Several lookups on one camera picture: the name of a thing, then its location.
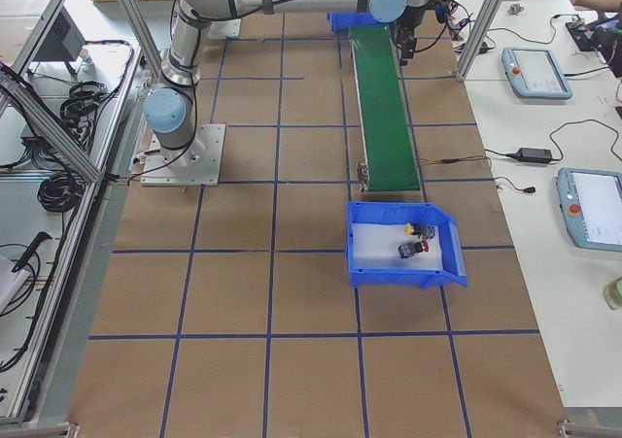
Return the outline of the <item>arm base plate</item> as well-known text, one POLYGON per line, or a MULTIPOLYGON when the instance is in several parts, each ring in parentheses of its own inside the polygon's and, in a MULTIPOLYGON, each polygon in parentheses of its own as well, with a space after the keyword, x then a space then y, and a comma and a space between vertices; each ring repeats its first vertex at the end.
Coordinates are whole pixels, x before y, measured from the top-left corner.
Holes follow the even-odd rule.
POLYGON ((146 157, 147 173, 138 180, 146 186, 215 186, 219 183, 224 143, 224 124, 199 124, 190 149, 172 162, 179 153, 163 151, 153 134, 150 149, 157 152, 146 157))
POLYGON ((208 31, 210 40, 236 40, 240 36, 241 19, 213 21, 208 31))

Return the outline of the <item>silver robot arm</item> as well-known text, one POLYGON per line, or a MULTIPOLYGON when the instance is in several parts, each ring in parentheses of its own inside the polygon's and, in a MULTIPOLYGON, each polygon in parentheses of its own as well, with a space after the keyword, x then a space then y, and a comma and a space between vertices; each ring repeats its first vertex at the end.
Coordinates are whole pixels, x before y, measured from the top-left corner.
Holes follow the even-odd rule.
POLYGON ((171 48, 161 63, 164 79, 183 89, 199 80, 200 53, 215 22, 242 19, 253 14, 366 13, 379 22, 392 23, 392 40, 404 66, 416 53, 415 29, 432 0, 178 0, 171 48))

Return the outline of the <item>person forearm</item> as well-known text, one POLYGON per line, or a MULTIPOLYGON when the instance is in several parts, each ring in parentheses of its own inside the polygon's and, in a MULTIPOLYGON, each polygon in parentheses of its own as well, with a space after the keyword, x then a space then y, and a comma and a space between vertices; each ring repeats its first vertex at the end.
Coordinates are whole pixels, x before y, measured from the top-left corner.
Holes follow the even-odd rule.
POLYGON ((570 0, 575 7, 603 13, 620 13, 622 0, 570 0))

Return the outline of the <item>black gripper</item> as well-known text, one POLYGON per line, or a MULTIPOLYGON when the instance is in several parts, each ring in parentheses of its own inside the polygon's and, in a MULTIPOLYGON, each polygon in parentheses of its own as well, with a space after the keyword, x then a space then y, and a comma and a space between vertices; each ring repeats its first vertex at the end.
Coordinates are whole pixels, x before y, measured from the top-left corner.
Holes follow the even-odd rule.
POLYGON ((407 65, 415 55, 417 38, 413 32, 422 23, 430 2, 431 0, 406 0, 404 12, 397 20, 397 29, 401 32, 398 37, 400 65, 407 65))

